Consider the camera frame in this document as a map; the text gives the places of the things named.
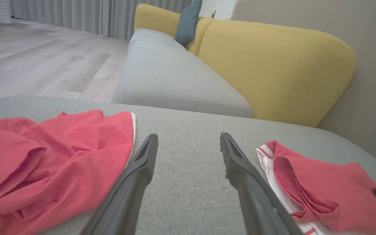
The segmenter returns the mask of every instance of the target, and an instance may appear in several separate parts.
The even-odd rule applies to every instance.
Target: yellow armrest
[[[175,37],[178,22],[178,13],[141,3],[136,7],[134,31],[138,28],[147,28]]]

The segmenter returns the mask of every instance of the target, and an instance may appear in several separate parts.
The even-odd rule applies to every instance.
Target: sofa
[[[357,162],[376,181],[373,156],[343,137],[314,128],[349,82],[354,55],[347,45],[317,31],[202,18],[196,38],[185,48],[170,41],[161,46],[161,40],[169,38],[164,34],[171,36],[174,32],[177,18],[176,13],[164,9],[137,7],[135,28],[146,30],[137,30],[129,44],[129,55],[120,76],[121,87],[117,87],[113,98],[113,102],[120,104],[10,97],[0,99],[0,119],[26,117],[41,122],[62,111],[81,113],[94,109],[102,110],[105,116],[122,111],[135,113],[134,149],[138,149],[149,134],[155,133],[159,139],[155,171],[143,196],[136,234],[246,234],[237,191],[225,177],[219,145],[221,132],[231,134],[263,176],[255,149],[267,141],[278,140],[310,159],[341,165]],[[272,40],[271,36],[261,34],[266,31],[273,33]],[[226,41],[217,40],[221,33],[228,37]],[[296,37],[297,33],[301,36],[284,40],[285,36]],[[267,41],[263,47],[277,54],[256,58],[256,64],[250,67],[257,46],[251,54],[242,57],[228,45],[242,47],[242,38],[257,35],[262,37],[258,40],[260,44]],[[300,41],[305,37],[308,37],[307,45]],[[196,71],[190,76],[176,76],[172,67],[166,65],[160,71],[157,67],[145,70],[149,63],[155,62],[149,60],[155,54],[153,49],[163,52],[162,64],[173,62],[166,55],[183,55],[189,57],[184,60],[187,67],[200,67],[192,67]],[[168,73],[161,72],[166,68]],[[183,67],[178,69],[190,72]],[[129,82],[131,76],[136,83]],[[191,77],[197,84],[184,80],[178,88],[173,77]],[[212,85],[218,85],[219,90],[210,91],[213,93],[208,96],[201,94]],[[92,211],[80,214],[42,234],[79,234],[91,214]]]

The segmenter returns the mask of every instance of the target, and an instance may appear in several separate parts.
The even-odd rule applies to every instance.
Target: gray seat cushion
[[[232,135],[260,174],[255,149],[278,140],[302,155],[336,164],[359,162],[376,181],[376,159],[346,139],[317,128],[259,119],[154,107],[43,97],[0,99],[0,119],[27,117],[36,122],[61,111],[100,109],[110,116],[136,114],[137,150],[152,133],[159,147],[152,182],[143,196],[136,234],[246,234],[237,191],[225,178],[221,132]],[[76,216],[46,235],[79,234],[91,213]]]
[[[168,34],[146,28],[136,29],[132,38],[130,39],[128,50],[131,48],[134,42],[139,40],[153,41],[165,46],[170,46],[173,48],[178,48],[186,51],[184,46],[182,46],[179,42],[175,41],[175,39],[169,36]]]
[[[129,49],[112,103],[252,117],[245,98],[191,52],[144,40]]]

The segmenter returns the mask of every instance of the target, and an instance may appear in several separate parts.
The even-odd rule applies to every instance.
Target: beige wall
[[[349,44],[354,76],[318,127],[376,156],[376,0],[246,0],[234,20],[320,30]]]

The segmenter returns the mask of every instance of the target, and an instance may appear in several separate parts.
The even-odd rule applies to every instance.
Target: yellow sofa backrest
[[[353,50],[320,31],[215,21],[198,58],[232,85],[257,119],[315,127],[348,85]]]

